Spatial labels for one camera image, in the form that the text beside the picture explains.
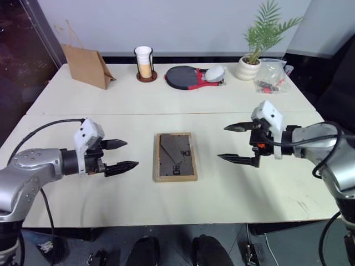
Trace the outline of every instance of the white table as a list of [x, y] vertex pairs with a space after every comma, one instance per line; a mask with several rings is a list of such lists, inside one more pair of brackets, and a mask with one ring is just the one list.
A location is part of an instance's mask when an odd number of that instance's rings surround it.
[[[70, 117], [80, 116], [24, 116], [0, 149], [0, 167], [5, 166], [11, 151], [28, 132]], [[312, 177], [314, 165], [307, 160], [284, 156], [280, 161], [269, 156], [261, 159], [260, 168], [253, 168], [217, 157], [223, 153], [253, 155], [249, 132], [223, 130], [229, 124], [249, 121], [250, 113], [90, 117], [101, 124], [106, 139], [128, 142], [118, 150], [107, 151], [105, 162], [140, 163], [119, 176], [73, 175], [46, 185], [56, 227], [309, 221], [328, 218], [338, 211], [323, 181]], [[285, 114], [286, 124], [307, 126], [319, 121], [322, 119], [316, 112]], [[73, 149], [78, 126], [68, 123], [47, 128], [23, 149]], [[153, 181], [154, 136], [162, 132], [192, 132], [197, 182]], [[36, 197], [24, 226], [49, 227], [41, 197]]]
[[[236, 63], [227, 67], [226, 85], [203, 87], [193, 91], [177, 90], [166, 83], [168, 69], [183, 64], [155, 64], [158, 78], [141, 83], [135, 64], [108, 64], [116, 81], [107, 90], [73, 80], [68, 65], [63, 65], [28, 110], [31, 115], [76, 114], [195, 114], [251, 112], [260, 102], [271, 100], [281, 112], [315, 111], [314, 107], [287, 77], [291, 90], [269, 95], [255, 92], [253, 81], [234, 77]], [[210, 68], [218, 64], [189, 64]]]

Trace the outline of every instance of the brown paper bag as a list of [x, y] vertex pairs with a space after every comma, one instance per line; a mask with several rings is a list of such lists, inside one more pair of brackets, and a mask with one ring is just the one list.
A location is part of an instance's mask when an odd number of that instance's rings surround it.
[[107, 89], [111, 80], [116, 80], [107, 68], [98, 51], [62, 44], [73, 79]]

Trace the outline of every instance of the floor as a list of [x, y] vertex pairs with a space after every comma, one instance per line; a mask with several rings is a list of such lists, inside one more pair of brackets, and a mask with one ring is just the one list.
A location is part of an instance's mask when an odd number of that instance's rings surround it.
[[[316, 222], [283, 231], [267, 234], [270, 248], [278, 262], [268, 250], [265, 236], [253, 236], [252, 243], [262, 245], [266, 263], [263, 266], [319, 266], [318, 240], [325, 222]], [[348, 265], [343, 236], [346, 230], [341, 220], [336, 221], [326, 237], [324, 256], [328, 265]], [[60, 265], [87, 266], [91, 253], [103, 249], [109, 253], [107, 265], [125, 265], [131, 247], [144, 236], [154, 236], [160, 242], [160, 265], [189, 266], [191, 241], [201, 234], [217, 238], [228, 251], [235, 266], [245, 265], [243, 257], [247, 243], [245, 224], [201, 224], [186, 226], [147, 226], [107, 228], [94, 242], [67, 240], [69, 255]], [[49, 265], [35, 246], [25, 240], [25, 265]]]

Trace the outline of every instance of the white flower pot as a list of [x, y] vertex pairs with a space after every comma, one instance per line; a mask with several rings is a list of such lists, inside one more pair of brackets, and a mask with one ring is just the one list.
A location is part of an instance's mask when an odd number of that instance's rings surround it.
[[241, 79], [241, 80], [252, 80], [256, 77], [257, 73], [260, 70], [261, 62], [258, 60], [257, 65], [250, 65], [247, 64], [243, 61], [242, 57], [239, 59], [239, 63], [237, 64], [237, 69], [236, 69], [236, 77]]

